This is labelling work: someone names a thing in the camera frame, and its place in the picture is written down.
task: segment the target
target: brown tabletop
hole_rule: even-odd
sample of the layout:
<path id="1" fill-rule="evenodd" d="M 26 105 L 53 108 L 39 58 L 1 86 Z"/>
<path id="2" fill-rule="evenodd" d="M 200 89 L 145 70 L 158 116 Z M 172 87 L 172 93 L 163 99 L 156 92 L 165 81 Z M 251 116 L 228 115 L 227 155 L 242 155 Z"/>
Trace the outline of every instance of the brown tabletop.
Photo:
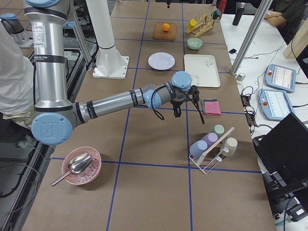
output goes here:
<path id="1" fill-rule="evenodd" d="M 198 51 L 187 48 L 188 20 L 205 5 L 120 1 L 111 15 L 115 44 L 129 56 L 124 80 L 85 76 L 76 101 L 96 100 L 146 84 L 161 84 L 184 70 L 184 54 L 215 56 L 221 86 L 199 88 L 200 98 L 217 98 L 222 115 L 207 115 L 201 123 L 196 109 L 182 106 L 174 118 L 172 105 L 159 111 L 136 107 L 105 115 L 77 127 L 71 138 L 58 145 L 42 181 L 23 231 L 274 231 L 262 174 L 238 94 L 228 74 L 231 66 L 219 22 L 200 39 Z M 152 39 L 156 22 L 178 26 L 175 41 Z M 152 69 L 148 57 L 168 52 L 176 60 L 168 71 Z M 208 175 L 188 160 L 192 143 L 215 125 L 235 127 L 236 153 L 225 158 Z M 74 186 L 50 183 L 61 174 L 66 155 L 80 146 L 97 149 L 102 170 L 93 182 Z"/>

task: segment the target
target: scoop handle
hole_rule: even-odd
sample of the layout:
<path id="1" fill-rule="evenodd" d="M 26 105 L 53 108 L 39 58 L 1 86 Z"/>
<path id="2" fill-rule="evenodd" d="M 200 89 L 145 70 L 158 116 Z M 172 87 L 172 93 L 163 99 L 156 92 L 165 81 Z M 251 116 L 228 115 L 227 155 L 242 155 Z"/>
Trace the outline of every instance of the scoop handle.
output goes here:
<path id="1" fill-rule="evenodd" d="M 51 183 L 51 186 L 55 186 L 57 183 L 62 181 L 65 177 L 67 177 L 69 174 L 71 174 L 70 171 L 64 173 L 62 176 L 60 176 L 58 179 L 56 179 L 53 183 Z"/>

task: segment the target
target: small bowl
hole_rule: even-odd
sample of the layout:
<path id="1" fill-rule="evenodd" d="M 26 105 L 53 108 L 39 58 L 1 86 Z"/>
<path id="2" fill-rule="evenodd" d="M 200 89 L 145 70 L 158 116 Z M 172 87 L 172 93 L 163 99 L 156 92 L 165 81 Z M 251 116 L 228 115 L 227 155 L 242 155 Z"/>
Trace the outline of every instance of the small bowl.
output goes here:
<path id="1" fill-rule="evenodd" d="M 71 151 L 62 163 L 62 174 L 68 171 L 68 162 L 74 159 L 77 156 L 80 156 L 84 153 L 88 153 L 93 157 L 93 162 L 81 173 L 78 174 L 69 174 L 65 180 L 70 184 L 74 185 L 83 185 L 88 184 L 93 181 L 102 169 L 102 158 L 100 153 L 91 147 L 80 147 Z"/>
<path id="2" fill-rule="evenodd" d="M 203 42 L 199 38 L 190 38 L 189 40 L 187 40 L 187 44 L 190 49 L 197 50 L 202 47 Z"/>

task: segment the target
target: green bowl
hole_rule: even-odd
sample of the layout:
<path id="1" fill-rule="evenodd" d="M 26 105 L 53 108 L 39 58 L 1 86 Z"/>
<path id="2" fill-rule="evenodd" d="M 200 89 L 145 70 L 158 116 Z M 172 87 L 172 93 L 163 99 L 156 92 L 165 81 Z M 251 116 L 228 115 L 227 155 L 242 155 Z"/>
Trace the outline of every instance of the green bowl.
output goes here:
<path id="1" fill-rule="evenodd" d="M 197 50 L 202 46 L 203 42 L 201 39 L 198 38 L 190 38 L 189 40 L 187 40 L 187 44 L 190 49 Z"/>

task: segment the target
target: blue joint cap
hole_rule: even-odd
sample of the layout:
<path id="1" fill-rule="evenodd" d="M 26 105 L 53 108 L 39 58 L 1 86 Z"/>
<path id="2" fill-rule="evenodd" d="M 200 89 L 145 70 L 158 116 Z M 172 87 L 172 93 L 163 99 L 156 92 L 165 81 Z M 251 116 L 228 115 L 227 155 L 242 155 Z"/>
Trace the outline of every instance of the blue joint cap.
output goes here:
<path id="1" fill-rule="evenodd" d="M 187 91 L 192 86 L 192 77 L 186 71 L 178 71 L 173 75 L 171 82 L 182 91 Z"/>
<path id="2" fill-rule="evenodd" d="M 74 21 L 70 21 L 70 22 L 67 22 L 64 26 L 63 26 L 63 29 L 73 29 L 75 26 L 75 22 Z"/>
<path id="3" fill-rule="evenodd" d="M 58 113 L 43 113 L 35 117 L 31 131 L 43 144 L 57 145 L 66 141 L 73 132 L 71 122 Z"/>
<path id="4" fill-rule="evenodd" d="M 2 19 L 18 19 L 17 16 L 13 13 L 4 13 L 0 15 L 0 18 Z"/>
<path id="5" fill-rule="evenodd" d="M 143 94 L 143 99 L 144 99 L 146 105 L 148 106 L 148 108 L 150 108 L 150 109 L 152 109 L 151 98 L 152 98 L 153 93 L 154 93 L 154 90 L 147 90 Z M 155 95 L 153 96 L 152 101 L 153 101 L 153 107 L 154 108 L 160 107 L 162 105 L 162 100 L 160 99 L 160 97 L 157 93 L 155 93 Z"/>
<path id="6" fill-rule="evenodd" d="M 24 0 L 25 3 L 34 7 L 50 7 L 57 4 L 60 0 Z"/>

